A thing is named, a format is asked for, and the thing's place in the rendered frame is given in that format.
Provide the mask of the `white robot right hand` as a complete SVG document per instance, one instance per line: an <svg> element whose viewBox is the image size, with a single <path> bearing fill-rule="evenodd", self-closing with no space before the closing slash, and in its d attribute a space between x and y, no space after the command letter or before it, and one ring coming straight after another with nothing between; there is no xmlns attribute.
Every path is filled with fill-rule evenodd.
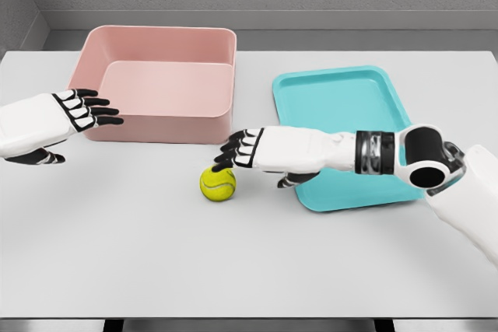
<svg viewBox="0 0 498 332"><path fill-rule="evenodd" d="M214 158L212 171L256 168L282 173L279 188L295 187L315 178L331 161L335 139L323 131L287 126L243 129L229 136Z"/></svg>

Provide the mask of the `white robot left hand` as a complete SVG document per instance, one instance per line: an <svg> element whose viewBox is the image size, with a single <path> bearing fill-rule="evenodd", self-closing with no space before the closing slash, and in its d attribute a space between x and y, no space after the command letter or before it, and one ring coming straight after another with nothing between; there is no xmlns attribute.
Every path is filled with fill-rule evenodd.
<svg viewBox="0 0 498 332"><path fill-rule="evenodd" d="M29 166L60 164L47 148L104 125L122 125L119 110L92 89L42 93L0 107L0 158Z"/></svg>

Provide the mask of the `yellow-green tennis ball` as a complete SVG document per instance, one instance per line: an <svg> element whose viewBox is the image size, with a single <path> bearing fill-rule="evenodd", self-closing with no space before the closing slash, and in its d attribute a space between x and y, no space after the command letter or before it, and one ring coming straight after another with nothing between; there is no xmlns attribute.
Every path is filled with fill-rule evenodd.
<svg viewBox="0 0 498 332"><path fill-rule="evenodd" d="M231 169L213 172L210 166L202 172L199 187L202 194L210 201L226 201L237 189L237 180Z"/></svg>

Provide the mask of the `blue plastic tray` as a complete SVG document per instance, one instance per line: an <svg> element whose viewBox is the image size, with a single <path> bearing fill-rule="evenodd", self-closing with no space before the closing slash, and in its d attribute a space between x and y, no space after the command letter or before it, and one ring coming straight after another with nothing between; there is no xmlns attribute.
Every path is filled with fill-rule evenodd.
<svg viewBox="0 0 498 332"><path fill-rule="evenodd" d="M328 133L357 130L398 132L409 116L381 68L361 66L286 73L272 83L280 124ZM414 201L421 190L395 176L361 176L323 169L296 187L300 203L316 212Z"/></svg>

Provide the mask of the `pink rectangular basket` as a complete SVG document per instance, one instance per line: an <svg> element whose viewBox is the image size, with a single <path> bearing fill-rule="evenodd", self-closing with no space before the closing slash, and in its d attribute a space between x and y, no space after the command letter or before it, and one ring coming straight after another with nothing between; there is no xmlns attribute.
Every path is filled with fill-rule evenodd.
<svg viewBox="0 0 498 332"><path fill-rule="evenodd" d="M237 36L229 29L99 26L82 47L70 89L93 89L122 125L86 131L113 142L220 144L232 127Z"/></svg>

